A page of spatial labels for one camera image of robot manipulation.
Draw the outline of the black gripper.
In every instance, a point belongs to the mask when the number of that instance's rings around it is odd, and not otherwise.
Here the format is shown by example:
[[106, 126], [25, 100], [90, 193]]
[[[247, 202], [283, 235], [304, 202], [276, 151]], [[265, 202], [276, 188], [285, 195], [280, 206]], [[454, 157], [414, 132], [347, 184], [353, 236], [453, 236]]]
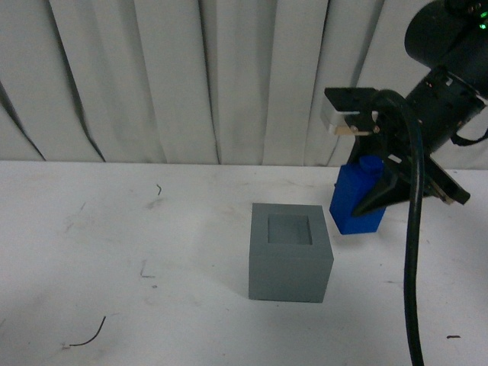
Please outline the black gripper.
[[[357, 136], [348, 164], [357, 163], [362, 156], [377, 156], [384, 170], [374, 187], [359, 201], [352, 211], [353, 217], [366, 214], [409, 200], [409, 193], [416, 176], [413, 172], [412, 148], [416, 143], [409, 140], [405, 121], [399, 117], [379, 117], [376, 123], [380, 132], [369, 136]], [[443, 120], [430, 121], [425, 117], [416, 120], [422, 134], [425, 197], [437, 197], [447, 204], [465, 204], [470, 194], [465, 191], [430, 154], [447, 142], [456, 132], [456, 126]]]

